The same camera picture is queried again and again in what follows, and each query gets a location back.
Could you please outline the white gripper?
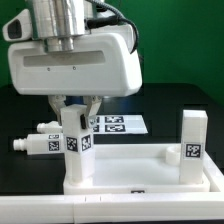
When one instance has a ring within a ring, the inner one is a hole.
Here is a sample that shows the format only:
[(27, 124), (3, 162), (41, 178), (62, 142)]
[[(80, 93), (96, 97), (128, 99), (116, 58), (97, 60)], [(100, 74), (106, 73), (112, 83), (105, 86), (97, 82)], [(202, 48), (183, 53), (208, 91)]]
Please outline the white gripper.
[(12, 83), (24, 95), (50, 95), (48, 103), (61, 123), (66, 96), (84, 96), (83, 129), (94, 128), (100, 96), (132, 95), (142, 85), (134, 35), (128, 25), (104, 27), (75, 39), (69, 52), (46, 53), (40, 41), (9, 47)]

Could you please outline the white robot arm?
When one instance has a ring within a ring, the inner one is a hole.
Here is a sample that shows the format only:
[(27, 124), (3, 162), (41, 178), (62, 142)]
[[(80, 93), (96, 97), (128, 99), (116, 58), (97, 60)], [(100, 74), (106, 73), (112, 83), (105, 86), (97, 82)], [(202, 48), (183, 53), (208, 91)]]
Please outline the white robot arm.
[(56, 114), (65, 97), (81, 96), (83, 126), (92, 128), (102, 97), (139, 90), (138, 30), (116, 8), (101, 0), (25, 2), (27, 8), (3, 27), (19, 93), (47, 95)]

